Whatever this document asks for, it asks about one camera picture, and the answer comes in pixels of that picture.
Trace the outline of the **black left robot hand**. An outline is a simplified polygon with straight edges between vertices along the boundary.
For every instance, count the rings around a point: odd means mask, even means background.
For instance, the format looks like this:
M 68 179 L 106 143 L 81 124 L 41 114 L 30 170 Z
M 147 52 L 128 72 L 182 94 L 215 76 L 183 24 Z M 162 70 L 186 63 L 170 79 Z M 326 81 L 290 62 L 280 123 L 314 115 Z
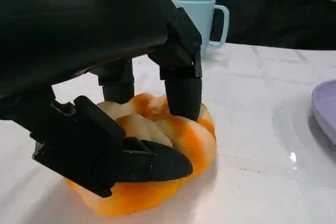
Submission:
M 52 86 L 96 74 L 108 101 L 134 94 L 132 62 L 160 67 L 170 112 L 196 120 L 202 38 L 171 0 L 1 0 L 1 119 L 27 129 L 33 159 L 106 198 L 117 182 L 189 176 L 190 158 L 128 137 L 85 96 L 57 102 Z

